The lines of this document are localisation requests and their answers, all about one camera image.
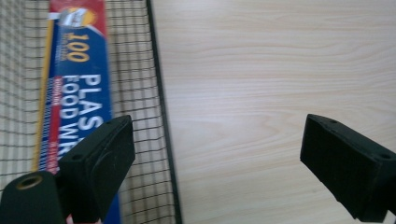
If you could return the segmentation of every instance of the round hole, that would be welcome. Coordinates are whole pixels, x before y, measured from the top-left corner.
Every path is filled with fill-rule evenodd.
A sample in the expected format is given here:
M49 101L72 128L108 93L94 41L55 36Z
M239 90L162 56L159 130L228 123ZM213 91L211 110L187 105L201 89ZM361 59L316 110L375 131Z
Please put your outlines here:
M391 156L390 155L388 155L388 154L381 154L380 155L383 159L390 159L391 158Z
M76 155L74 155L74 156L72 157L72 160L73 160L73 161L78 161L78 160L81 159L81 158L82 158L82 155L76 154Z
M43 181L43 177L41 175L28 176L17 184L17 189L30 189L38 185L41 181Z

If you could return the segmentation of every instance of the wood grain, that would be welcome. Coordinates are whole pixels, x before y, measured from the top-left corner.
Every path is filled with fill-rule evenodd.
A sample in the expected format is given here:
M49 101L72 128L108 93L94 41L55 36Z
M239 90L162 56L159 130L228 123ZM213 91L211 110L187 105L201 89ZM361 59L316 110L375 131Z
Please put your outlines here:
M396 149L395 2L167 0L155 13L186 223L359 222L300 162L304 121Z

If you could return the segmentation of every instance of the wire basket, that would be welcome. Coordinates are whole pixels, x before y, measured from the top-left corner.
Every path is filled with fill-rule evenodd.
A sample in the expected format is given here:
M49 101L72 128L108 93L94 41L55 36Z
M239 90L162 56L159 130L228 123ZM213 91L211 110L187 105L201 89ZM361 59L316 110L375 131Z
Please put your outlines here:
M29 173L49 1L0 1L0 193ZM150 1L107 0L115 117L134 121L136 160L120 188L123 223L181 223Z

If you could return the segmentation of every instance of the red label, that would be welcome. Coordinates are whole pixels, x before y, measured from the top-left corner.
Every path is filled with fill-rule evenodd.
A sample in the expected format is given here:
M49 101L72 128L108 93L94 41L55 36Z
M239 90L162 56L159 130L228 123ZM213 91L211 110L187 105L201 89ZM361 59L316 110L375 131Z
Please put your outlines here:
M107 37L104 0L50 0L49 12L61 15L75 12L73 17L76 19L85 17L85 24L81 27L91 25L102 33L104 38Z
M59 113L61 111L62 77L55 77L53 79L52 85L47 170L53 174L56 174L58 168L59 126L61 124Z

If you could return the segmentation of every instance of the tabletop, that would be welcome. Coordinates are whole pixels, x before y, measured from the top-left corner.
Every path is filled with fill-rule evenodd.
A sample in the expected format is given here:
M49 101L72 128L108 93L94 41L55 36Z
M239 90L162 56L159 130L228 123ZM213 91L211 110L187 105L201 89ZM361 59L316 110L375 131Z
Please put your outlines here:
M359 223L300 162L304 123L396 149L395 2L154 6L185 222Z

